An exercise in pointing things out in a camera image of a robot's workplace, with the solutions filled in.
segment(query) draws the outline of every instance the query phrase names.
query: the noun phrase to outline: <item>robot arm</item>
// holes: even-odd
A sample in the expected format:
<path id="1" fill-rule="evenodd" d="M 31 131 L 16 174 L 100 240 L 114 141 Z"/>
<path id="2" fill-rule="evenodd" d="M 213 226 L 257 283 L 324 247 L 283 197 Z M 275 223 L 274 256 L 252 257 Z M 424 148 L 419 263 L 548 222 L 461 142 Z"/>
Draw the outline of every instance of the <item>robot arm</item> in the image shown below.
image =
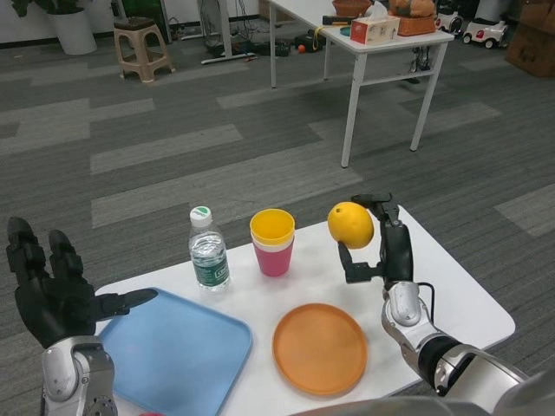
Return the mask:
<path id="1" fill-rule="evenodd" d="M 382 277 L 382 325 L 399 343 L 407 364 L 440 396 L 469 401 L 492 412 L 501 396 L 526 380 L 526 375 L 480 349 L 462 344 L 434 325 L 434 288 L 413 280 L 408 227 L 399 219 L 399 207 L 391 195 L 356 195 L 352 201 L 369 209 L 380 222 L 381 261 L 375 267 L 353 263 L 347 247 L 339 243 L 347 283 Z M 419 297 L 421 285 L 432 289 L 431 318 Z"/>
<path id="2" fill-rule="evenodd" d="M 45 348 L 43 413 L 48 416 L 117 415 L 112 386 L 114 363 L 94 336 L 96 322 L 126 315 L 153 299 L 153 289 L 125 295 L 95 296 L 82 277 L 82 260 L 61 231 L 51 231 L 50 264 L 29 224 L 8 223 L 6 248 L 10 271 L 17 277 L 16 304 L 23 323 Z"/>

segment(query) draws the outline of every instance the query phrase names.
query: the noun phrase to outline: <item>bottle label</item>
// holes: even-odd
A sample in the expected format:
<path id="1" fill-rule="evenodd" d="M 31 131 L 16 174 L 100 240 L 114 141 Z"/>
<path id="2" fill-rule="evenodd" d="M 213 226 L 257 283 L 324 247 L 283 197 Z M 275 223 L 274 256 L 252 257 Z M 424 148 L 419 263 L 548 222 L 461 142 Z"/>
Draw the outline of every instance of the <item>bottle label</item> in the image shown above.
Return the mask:
<path id="1" fill-rule="evenodd" d="M 229 267 L 227 266 L 227 257 L 214 264 L 213 266 L 198 266 L 194 264 L 194 271 L 197 274 L 197 279 L 205 286 L 218 286 L 225 282 L 229 277 Z"/>

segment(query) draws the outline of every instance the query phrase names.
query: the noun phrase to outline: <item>water bottle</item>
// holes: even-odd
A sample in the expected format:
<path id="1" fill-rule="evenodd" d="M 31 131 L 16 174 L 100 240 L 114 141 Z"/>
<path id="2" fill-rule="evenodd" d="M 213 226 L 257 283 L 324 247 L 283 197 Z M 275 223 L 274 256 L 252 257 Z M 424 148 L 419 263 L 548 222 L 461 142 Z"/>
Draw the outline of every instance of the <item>water bottle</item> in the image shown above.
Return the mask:
<path id="1" fill-rule="evenodd" d="M 206 206 L 191 210 L 189 252 L 199 285 L 211 291 L 223 289 L 229 283 L 229 267 L 225 255 L 224 238 L 212 222 Z"/>

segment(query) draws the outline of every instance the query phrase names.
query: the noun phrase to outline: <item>bottle cap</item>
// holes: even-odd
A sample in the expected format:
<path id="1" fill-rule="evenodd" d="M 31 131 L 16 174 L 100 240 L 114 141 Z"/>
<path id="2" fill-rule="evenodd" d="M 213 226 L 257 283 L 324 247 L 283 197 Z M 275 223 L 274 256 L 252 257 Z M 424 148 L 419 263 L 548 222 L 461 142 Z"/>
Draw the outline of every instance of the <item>bottle cap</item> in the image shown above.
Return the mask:
<path id="1" fill-rule="evenodd" d="M 212 212 L 207 206 L 197 206 L 189 214 L 191 224 L 196 228 L 204 228 L 212 223 Z"/>

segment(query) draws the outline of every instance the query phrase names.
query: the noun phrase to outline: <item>stacked cups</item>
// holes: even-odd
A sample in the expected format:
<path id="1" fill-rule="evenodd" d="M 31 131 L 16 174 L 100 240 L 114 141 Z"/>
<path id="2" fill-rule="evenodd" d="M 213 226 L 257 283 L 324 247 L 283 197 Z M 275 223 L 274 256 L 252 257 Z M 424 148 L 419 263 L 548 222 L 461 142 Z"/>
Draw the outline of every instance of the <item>stacked cups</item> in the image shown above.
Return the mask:
<path id="1" fill-rule="evenodd" d="M 251 219 L 251 237 L 262 272 L 271 277 L 284 275 L 291 262 L 295 218 L 287 211 L 263 210 Z"/>

